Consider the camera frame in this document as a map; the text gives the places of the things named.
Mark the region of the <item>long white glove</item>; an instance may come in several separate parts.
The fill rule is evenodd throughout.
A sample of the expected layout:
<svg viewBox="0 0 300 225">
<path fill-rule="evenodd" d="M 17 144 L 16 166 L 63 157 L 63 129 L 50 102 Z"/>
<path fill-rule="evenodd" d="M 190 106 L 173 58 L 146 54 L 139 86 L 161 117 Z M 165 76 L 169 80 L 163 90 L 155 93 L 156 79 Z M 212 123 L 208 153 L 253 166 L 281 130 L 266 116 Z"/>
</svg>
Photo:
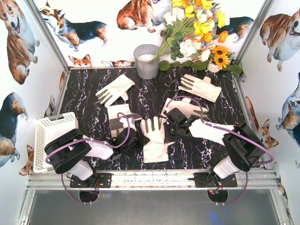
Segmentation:
<svg viewBox="0 0 300 225">
<path fill-rule="evenodd" d="M 143 147 L 143 162 L 157 163 L 169 160 L 165 143 L 164 118 L 153 117 L 153 119 L 141 120 L 142 134 L 149 139 Z"/>
</svg>

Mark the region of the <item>grey striped work glove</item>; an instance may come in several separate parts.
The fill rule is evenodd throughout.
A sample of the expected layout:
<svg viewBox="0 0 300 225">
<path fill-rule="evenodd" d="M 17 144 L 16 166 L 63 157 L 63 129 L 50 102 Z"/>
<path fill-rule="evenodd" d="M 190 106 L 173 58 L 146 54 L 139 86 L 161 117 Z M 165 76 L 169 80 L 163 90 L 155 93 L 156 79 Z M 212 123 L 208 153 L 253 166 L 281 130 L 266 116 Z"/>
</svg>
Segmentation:
<svg viewBox="0 0 300 225">
<path fill-rule="evenodd" d="M 136 130 L 135 121 L 141 120 L 142 116 L 137 113 L 132 113 L 129 108 L 129 104 L 123 105 L 112 105 L 107 108 L 108 118 L 110 123 L 111 137 L 116 137 L 124 128 L 127 128 L 126 119 L 120 119 L 123 117 L 120 115 L 118 117 L 118 113 L 123 113 L 127 116 L 130 122 L 130 127 Z"/>
</svg>

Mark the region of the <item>white glove green fingers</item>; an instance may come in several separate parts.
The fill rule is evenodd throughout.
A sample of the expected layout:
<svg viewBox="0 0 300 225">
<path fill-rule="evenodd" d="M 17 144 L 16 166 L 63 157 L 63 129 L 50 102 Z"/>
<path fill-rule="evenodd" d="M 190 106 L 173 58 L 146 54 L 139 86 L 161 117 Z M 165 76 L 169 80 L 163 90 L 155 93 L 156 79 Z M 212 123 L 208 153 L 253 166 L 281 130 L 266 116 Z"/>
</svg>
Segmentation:
<svg viewBox="0 0 300 225">
<path fill-rule="evenodd" d="M 172 109 L 177 108 L 187 118 L 189 118 L 191 115 L 199 118 L 201 115 L 201 109 L 198 105 L 191 104 L 191 102 L 192 100 L 187 97 L 184 97 L 182 100 L 171 100 L 170 98 L 167 98 L 160 115 L 166 118 L 165 112 L 168 113 Z"/>
</svg>

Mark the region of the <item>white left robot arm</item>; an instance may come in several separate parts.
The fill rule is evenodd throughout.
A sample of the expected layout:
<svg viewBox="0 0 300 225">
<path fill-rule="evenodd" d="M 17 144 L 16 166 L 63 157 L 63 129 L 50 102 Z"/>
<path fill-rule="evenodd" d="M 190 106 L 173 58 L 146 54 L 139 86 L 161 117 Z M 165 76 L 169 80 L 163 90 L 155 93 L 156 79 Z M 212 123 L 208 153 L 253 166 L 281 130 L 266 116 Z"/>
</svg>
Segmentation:
<svg viewBox="0 0 300 225">
<path fill-rule="evenodd" d="M 69 172 L 85 181 L 93 172 L 91 166 L 83 161 L 84 157 L 114 161 L 150 141 L 135 127 L 133 117 L 116 119 L 111 125 L 111 131 L 114 130 L 121 132 L 109 141 L 99 141 L 74 128 L 44 147 L 45 162 L 51 164 L 57 174 Z"/>
</svg>

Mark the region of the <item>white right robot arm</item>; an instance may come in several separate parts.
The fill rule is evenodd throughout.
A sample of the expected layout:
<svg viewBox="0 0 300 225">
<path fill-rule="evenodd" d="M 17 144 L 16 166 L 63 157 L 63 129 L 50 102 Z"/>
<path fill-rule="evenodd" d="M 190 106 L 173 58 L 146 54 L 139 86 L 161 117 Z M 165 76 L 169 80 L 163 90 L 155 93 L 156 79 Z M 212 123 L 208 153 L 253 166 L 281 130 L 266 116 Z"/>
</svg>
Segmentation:
<svg viewBox="0 0 300 225">
<path fill-rule="evenodd" d="M 227 157 L 219 161 L 210 172 L 216 179 L 225 179 L 240 171 L 248 172 L 257 166 L 265 153 L 263 143 L 246 123 L 236 126 L 221 125 L 202 121 L 200 117 L 187 118 L 178 108 L 164 111 L 167 117 L 165 134 L 169 140 L 179 136 L 201 138 L 221 144 L 226 148 Z"/>
</svg>

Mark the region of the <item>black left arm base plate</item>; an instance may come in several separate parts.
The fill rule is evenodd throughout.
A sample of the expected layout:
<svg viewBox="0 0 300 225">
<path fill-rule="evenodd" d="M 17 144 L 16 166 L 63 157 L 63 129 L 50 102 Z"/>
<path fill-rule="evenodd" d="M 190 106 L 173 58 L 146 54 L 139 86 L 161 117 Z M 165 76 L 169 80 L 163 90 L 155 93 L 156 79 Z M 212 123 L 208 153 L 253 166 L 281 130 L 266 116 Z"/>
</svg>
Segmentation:
<svg viewBox="0 0 300 225">
<path fill-rule="evenodd" d="M 74 175 L 67 177 L 71 188 L 110 188 L 112 182 L 112 174 L 107 172 L 94 172 L 87 180 L 80 180 Z"/>
</svg>

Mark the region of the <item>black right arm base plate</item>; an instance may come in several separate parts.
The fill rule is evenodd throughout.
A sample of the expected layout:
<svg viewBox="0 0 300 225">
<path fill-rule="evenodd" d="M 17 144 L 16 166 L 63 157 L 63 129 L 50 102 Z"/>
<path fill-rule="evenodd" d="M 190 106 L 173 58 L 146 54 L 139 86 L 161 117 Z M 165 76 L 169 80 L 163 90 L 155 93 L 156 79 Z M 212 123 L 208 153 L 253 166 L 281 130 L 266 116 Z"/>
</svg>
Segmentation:
<svg viewBox="0 0 300 225">
<path fill-rule="evenodd" d="M 221 185 L 225 188 L 235 188 L 238 185 L 234 174 L 222 179 L 214 172 L 195 172 L 188 180 L 194 181 L 197 188 L 217 188 Z"/>
</svg>

